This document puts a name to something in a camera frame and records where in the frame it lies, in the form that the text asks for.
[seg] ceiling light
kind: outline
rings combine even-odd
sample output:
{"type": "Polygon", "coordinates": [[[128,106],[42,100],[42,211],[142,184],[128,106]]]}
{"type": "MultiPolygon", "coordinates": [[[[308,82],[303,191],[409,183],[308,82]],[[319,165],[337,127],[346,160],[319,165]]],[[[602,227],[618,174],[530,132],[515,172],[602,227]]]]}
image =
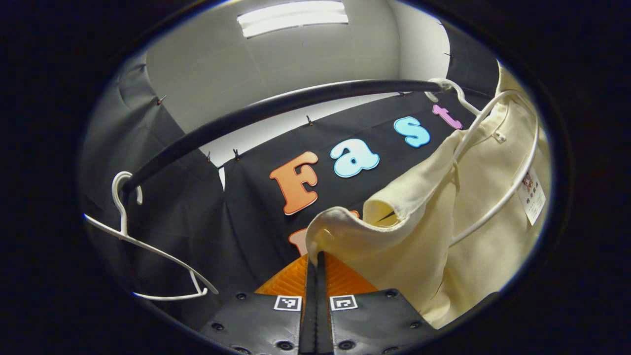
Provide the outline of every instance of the ceiling light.
{"type": "Polygon", "coordinates": [[[243,36],[250,38],[283,28],[325,23],[348,24],[341,1],[299,1],[270,6],[237,16],[243,36]]]}

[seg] white plastic hanger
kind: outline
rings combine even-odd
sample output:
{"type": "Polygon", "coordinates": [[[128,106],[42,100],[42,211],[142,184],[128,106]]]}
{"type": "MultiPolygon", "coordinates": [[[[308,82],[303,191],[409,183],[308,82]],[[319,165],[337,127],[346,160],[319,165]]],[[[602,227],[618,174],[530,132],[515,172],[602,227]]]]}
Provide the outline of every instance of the white plastic hanger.
{"type": "MultiPolygon", "coordinates": [[[[198,293],[196,294],[189,294],[186,296],[174,296],[174,297],[158,297],[158,296],[147,296],[144,294],[139,294],[139,293],[135,293],[132,292],[133,294],[135,294],[136,296],[142,297],[142,298],[146,298],[146,299],[150,299],[152,301],[180,301],[182,299],[191,299],[191,298],[196,298],[196,297],[201,297],[201,296],[205,296],[208,293],[208,289],[210,288],[210,291],[214,294],[218,294],[219,291],[217,291],[217,289],[210,283],[208,282],[208,280],[206,280],[202,275],[199,274],[199,272],[195,271],[192,267],[188,266],[187,264],[185,264],[184,262],[180,261],[179,259],[166,254],[165,252],[163,252],[162,250],[156,249],[148,244],[145,244],[137,239],[132,238],[131,236],[129,236],[129,234],[127,233],[127,212],[125,212],[125,207],[123,207],[121,200],[119,199],[118,196],[118,191],[119,191],[119,184],[121,183],[121,181],[123,179],[129,179],[131,177],[131,173],[127,172],[127,171],[121,171],[118,174],[116,174],[116,176],[114,177],[114,180],[112,181],[112,199],[114,201],[114,205],[116,205],[116,207],[118,208],[119,212],[121,213],[121,230],[120,231],[116,231],[113,228],[110,228],[108,226],[106,226],[105,224],[102,224],[101,222],[95,220],[94,218],[90,217],[87,214],[83,214],[85,216],[85,219],[93,226],[99,228],[100,230],[102,230],[103,232],[109,233],[121,240],[127,241],[129,243],[132,243],[134,245],[137,245],[141,248],[147,249],[151,252],[154,252],[158,255],[164,256],[165,258],[172,260],[176,263],[178,263],[179,265],[183,266],[184,268],[186,268],[190,275],[191,275],[191,280],[193,281],[193,284],[195,285],[195,288],[197,289],[198,293]],[[197,279],[195,278],[195,276],[199,277],[199,279],[204,283],[204,285],[208,286],[208,288],[204,287],[204,290],[200,290],[197,279]]],[[[136,188],[136,192],[137,192],[137,199],[136,202],[138,203],[138,205],[142,205],[143,203],[143,192],[140,189],[140,186],[138,186],[136,188]]]]}
{"type": "MultiPolygon", "coordinates": [[[[463,140],[460,142],[460,144],[458,144],[458,146],[456,147],[456,150],[454,151],[454,160],[458,159],[458,157],[460,156],[460,154],[466,147],[467,143],[471,140],[471,137],[473,136],[473,132],[480,125],[482,120],[484,120],[488,116],[488,114],[491,112],[495,104],[497,104],[497,102],[499,102],[506,96],[509,96],[509,95],[517,96],[519,100],[524,103],[528,111],[530,111],[530,113],[534,116],[534,123],[536,126],[535,131],[534,131],[533,146],[531,147],[530,152],[528,153],[526,159],[522,163],[522,167],[518,170],[519,173],[515,175],[515,180],[513,180],[512,186],[508,189],[508,191],[506,191],[506,194],[495,204],[495,206],[493,206],[484,216],[482,216],[482,218],[480,218],[477,222],[469,226],[467,229],[465,229],[463,232],[461,232],[457,236],[452,237],[451,245],[454,245],[458,243],[459,241],[463,240],[465,237],[469,236],[475,230],[480,228],[484,223],[486,223],[489,219],[491,219],[491,217],[493,217],[508,202],[508,200],[512,197],[513,193],[517,191],[519,185],[521,184],[521,181],[526,177],[528,170],[530,170],[530,167],[533,164],[534,154],[537,151],[537,143],[539,142],[539,115],[537,115],[537,112],[534,109],[533,105],[528,100],[526,100],[526,98],[521,94],[521,92],[517,90],[506,90],[499,93],[491,101],[489,101],[489,103],[484,107],[482,111],[479,111],[478,109],[473,107],[473,105],[471,105],[469,102],[467,102],[464,99],[464,92],[462,88],[458,84],[454,83],[453,81],[448,80],[448,79],[442,79],[442,78],[429,79],[428,81],[438,83],[445,89],[447,89],[448,87],[452,87],[456,89],[456,92],[458,94],[458,101],[460,101],[460,103],[467,110],[469,110],[470,112],[476,115],[476,119],[473,121],[473,123],[471,124],[471,127],[469,127],[469,130],[467,130],[467,133],[464,135],[463,140]]],[[[427,97],[431,101],[438,102],[438,98],[431,92],[425,92],[425,95],[427,95],[427,97]]]]}

